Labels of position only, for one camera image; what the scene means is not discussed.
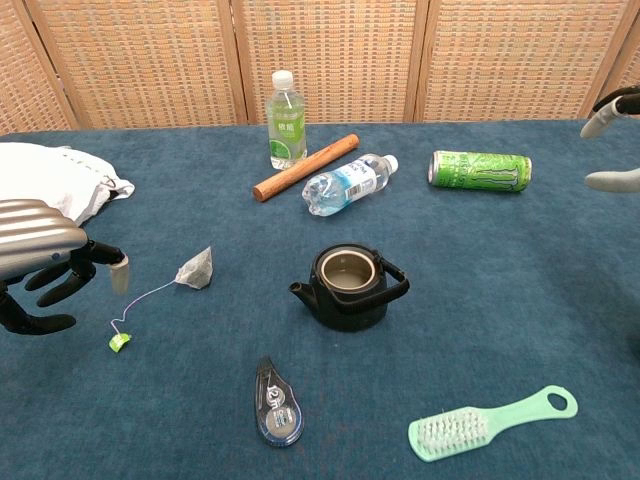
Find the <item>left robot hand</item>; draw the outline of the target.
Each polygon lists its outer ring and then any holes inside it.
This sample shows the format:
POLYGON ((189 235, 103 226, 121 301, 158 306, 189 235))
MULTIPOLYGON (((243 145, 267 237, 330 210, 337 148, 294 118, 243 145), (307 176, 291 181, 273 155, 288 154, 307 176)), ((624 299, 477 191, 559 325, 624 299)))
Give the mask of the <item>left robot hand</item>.
POLYGON ((111 271, 113 290, 123 294, 129 286, 129 259, 120 249, 96 242, 58 209, 38 199, 1 202, 1 325, 19 335, 47 335, 75 325, 66 314, 33 316, 13 299, 9 287, 25 276, 33 291, 62 275, 67 279, 43 294, 40 307, 73 295, 91 281, 97 264, 111 271))

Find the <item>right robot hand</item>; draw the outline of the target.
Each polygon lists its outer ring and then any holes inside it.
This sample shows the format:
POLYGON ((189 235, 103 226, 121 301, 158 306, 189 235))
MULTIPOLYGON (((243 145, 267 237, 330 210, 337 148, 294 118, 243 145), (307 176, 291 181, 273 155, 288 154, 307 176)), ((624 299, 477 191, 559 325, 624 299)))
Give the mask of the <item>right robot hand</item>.
MULTIPOLYGON (((580 131, 583 139, 600 135, 617 118, 638 115, 639 85, 614 90, 592 107, 592 113, 592 117, 580 131)), ((638 193, 639 169, 593 172, 585 177, 584 183, 589 188, 603 192, 638 193)))

